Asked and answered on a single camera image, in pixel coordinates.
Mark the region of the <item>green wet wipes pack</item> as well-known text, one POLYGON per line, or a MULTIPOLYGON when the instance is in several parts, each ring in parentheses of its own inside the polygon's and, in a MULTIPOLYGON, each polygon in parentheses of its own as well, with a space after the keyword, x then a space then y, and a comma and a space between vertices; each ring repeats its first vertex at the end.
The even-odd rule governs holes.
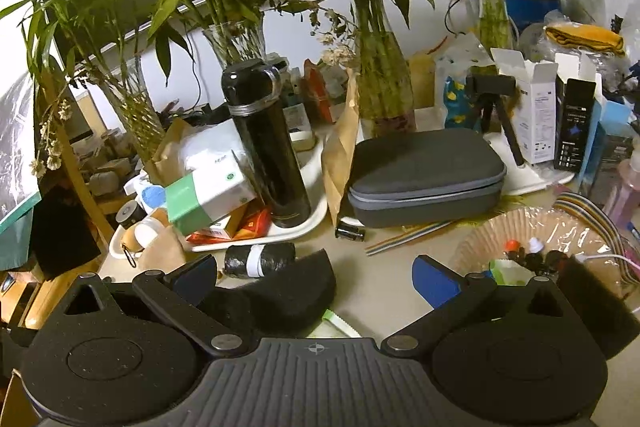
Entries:
POLYGON ((525 286, 535 273, 509 259, 494 259, 489 262, 492 278, 501 286, 525 286))

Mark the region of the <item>black garbage bag roll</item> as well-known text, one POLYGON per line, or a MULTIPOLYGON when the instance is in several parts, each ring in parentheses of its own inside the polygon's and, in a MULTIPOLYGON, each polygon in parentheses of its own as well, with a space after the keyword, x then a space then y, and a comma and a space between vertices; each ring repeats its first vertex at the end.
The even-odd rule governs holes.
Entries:
POLYGON ((259 279, 292 265, 296 259, 293 243, 230 246, 224 254, 224 269, 228 277, 259 279))

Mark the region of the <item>black round cushion pad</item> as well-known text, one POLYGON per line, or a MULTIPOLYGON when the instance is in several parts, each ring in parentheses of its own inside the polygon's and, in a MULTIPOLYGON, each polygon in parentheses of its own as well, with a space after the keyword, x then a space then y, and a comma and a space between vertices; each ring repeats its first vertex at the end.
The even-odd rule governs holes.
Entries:
POLYGON ((300 337, 321 321, 335 291, 330 258, 320 249, 252 283, 216 287, 198 309, 241 336, 300 337))

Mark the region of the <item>black foam sponge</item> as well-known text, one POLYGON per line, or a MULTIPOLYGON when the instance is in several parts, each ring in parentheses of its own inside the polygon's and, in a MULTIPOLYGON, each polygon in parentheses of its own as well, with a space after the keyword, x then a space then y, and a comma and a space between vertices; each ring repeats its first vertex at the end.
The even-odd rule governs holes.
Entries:
POLYGON ((574 257, 556 262, 560 288, 607 360, 639 336, 639 320, 620 298, 574 257))

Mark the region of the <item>white pill bottle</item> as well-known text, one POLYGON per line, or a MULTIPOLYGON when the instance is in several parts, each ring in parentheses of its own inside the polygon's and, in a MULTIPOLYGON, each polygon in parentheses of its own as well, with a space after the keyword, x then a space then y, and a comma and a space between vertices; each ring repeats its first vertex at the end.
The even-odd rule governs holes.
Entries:
POLYGON ((145 249, 164 231, 164 225, 160 220, 146 217, 134 225, 134 238, 145 249))

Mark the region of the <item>woven basket tray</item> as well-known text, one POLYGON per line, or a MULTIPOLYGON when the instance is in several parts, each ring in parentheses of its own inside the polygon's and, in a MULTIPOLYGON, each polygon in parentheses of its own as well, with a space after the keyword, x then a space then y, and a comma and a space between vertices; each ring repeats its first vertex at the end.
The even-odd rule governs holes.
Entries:
POLYGON ((587 268, 614 295, 625 299, 632 293, 623 280, 623 262, 604 257, 613 252, 608 241, 584 221, 556 209, 521 207, 482 223, 459 244, 450 267, 460 274, 480 272, 491 260, 506 255, 511 239, 524 248, 531 239, 539 239, 544 254, 593 256, 596 259, 588 261, 587 268))

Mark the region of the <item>grey zip case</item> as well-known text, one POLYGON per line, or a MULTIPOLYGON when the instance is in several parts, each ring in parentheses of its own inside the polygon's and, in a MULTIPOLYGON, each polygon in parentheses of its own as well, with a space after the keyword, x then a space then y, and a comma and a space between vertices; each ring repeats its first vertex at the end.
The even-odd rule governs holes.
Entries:
POLYGON ((367 228, 456 221, 494 208, 505 177, 500 156, 473 130, 393 133, 356 145, 347 197, 367 228))

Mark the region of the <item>wooden chair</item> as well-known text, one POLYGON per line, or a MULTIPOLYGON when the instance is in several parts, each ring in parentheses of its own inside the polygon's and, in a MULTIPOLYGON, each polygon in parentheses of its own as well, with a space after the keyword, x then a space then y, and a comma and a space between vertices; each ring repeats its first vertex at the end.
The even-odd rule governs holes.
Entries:
POLYGON ((41 193, 30 215, 27 260, 3 270, 1 324, 39 329, 77 275, 99 271, 114 228, 85 186, 68 135, 55 126, 62 145, 62 167, 39 180, 41 193))

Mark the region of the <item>glass vase with bamboo left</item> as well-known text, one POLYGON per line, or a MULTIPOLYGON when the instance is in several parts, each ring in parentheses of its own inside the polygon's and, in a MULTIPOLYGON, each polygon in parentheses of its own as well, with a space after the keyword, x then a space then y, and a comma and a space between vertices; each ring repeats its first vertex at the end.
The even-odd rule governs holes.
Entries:
POLYGON ((140 57, 120 64, 106 76, 100 88, 146 164, 165 138, 165 130, 146 89, 140 57))

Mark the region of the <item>glass vase with bamboo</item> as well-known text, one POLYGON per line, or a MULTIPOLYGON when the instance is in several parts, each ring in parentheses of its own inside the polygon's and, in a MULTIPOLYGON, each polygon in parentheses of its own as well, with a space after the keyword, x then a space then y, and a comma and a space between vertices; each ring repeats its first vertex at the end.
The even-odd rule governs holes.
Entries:
POLYGON ((218 63, 225 69, 239 62, 266 57, 262 20, 239 20, 209 25, 202 33, 218 63))
POLYGON ((358 68, 358 110, 366 139, 413 132, 409 66, 390 29, 383 0, 352 0, 358 68))
POLYGON ((146 164, 165 138, 165 130, 146 89, 140 57, 120 64, 106 76, 100 88, 146 164))

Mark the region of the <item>pink soap dispenser bottle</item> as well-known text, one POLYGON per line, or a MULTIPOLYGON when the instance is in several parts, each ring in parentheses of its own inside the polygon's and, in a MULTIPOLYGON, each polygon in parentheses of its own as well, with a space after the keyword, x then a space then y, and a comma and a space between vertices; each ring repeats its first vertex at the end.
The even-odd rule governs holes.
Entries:
POLYGON ((616 225, 625 230, 639 206, 640 152, 624 159, 617 167, 617 180, 603 207, 604 213, 616 225))

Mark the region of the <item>black product box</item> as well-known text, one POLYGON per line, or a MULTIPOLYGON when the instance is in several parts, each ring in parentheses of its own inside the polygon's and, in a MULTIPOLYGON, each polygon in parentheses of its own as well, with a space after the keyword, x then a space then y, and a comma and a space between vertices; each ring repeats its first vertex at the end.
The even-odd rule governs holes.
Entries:
POLYGON ((588 141, 596 84, 589 80, 555 78, 556 130, 554 168, 578 172, 588 141))

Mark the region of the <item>glass vase with bamboo centre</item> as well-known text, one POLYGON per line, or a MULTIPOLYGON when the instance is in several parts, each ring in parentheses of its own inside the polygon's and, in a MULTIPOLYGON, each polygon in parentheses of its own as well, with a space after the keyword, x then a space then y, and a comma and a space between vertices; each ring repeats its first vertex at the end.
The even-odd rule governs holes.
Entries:
POLYGON ((262 20, 239 20, 209 25, 202 33, 218 63, 225 69, 239 62, 266 57, 262 20))

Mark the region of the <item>glass vase bamboo far right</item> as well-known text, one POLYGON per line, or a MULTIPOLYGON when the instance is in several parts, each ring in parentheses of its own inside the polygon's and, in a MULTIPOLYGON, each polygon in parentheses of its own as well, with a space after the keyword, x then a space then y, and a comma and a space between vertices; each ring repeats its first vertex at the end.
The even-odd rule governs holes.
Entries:
POLYGON ((477 31, 480 43, 487 51, 512 48, 511 23, 506 12, 506 0, 480 0, 477 31))

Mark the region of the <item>yellow cloth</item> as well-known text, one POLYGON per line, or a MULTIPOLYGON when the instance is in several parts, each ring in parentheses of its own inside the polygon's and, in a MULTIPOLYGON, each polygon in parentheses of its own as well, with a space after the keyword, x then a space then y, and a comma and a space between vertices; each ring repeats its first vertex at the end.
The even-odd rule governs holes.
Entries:
POLYGON ((553 23, 544 26, 544 34, 563 48, 586 49, 618 56, 625 54, 624 38, 612 30, 596 25, 553 23))

